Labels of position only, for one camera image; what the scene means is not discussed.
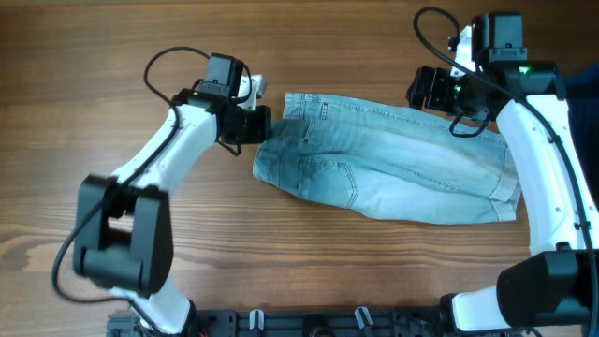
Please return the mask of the light blue denim shorts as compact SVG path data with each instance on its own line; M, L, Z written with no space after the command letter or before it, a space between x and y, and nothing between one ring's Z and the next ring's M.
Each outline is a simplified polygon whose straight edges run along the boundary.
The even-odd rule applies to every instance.
M286 94L253 173L297 198L377 220L507 222L521 196L501 135L339 95Z

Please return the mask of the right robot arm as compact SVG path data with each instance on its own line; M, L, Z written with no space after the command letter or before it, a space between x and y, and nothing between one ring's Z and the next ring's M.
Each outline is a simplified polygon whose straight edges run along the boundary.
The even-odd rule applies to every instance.
M412 108L455 122L495 123L515 162L527 207L530 256L494 286L442 297L439 329L461 336L598 327L598 209L586 184L568 119L559 68L532 61L517 12L491 12L458 27L421 67L406 97Z

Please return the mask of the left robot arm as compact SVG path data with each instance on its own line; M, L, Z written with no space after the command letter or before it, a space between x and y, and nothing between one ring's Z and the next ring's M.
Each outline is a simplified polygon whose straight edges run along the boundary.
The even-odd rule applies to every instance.
M108 336L198 336L195 304L170 277L170 199L197 160L218 144L235 156L270 137L266 82L232 56L208 55L204 78L167 99L168 117L149 142L108 177L80 185L76 225L62 250L73 270L124 301Z

